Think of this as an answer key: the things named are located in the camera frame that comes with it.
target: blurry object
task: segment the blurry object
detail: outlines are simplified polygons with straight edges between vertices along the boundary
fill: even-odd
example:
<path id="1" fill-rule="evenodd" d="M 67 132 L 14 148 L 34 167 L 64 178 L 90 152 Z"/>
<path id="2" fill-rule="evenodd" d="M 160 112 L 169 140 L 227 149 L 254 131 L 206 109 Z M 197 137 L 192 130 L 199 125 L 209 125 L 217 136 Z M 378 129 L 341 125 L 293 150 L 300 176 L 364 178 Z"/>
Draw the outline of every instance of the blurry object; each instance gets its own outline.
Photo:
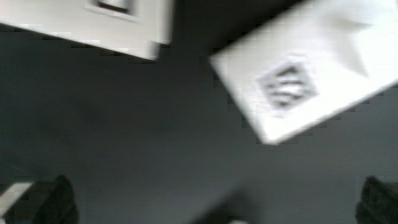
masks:
<path id="1" fill-rule="evenodd" d="M 53 182 L 16 183 L 0 194 L 2 224 L 76 224 L 78 209 L 67 178 Z"/>
<path id="2" fill-rule="evenodd" d="M 398 183 L 384 183 L 368 177 L 355 217 L 359 224 L 398 223 Z"/>
<path id="3" fill-rule="evenodd" d="M 256 207 L 243 192 L 234 192 L 192 224 L 254 224 Z"/>

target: dark gray surface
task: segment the dark gray surface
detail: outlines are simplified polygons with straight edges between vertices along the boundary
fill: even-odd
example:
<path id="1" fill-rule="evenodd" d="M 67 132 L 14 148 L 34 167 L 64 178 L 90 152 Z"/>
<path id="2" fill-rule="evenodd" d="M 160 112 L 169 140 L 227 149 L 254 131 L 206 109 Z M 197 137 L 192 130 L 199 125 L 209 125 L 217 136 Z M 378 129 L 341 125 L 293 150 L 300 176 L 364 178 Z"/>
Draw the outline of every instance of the dark gray surface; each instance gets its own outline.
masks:
<path id="1" fill-rule="evenodd" d="M 394 89 L 270 147 L 215 80 L 208 54 L 284 5 L 177 1 L 156 63 L 2 28 L 0 182 L 65 174 L 81 224 L 188 224 L 240 186 L 261 224 L 353 224 L 364 177 L 398 179 Z"/>

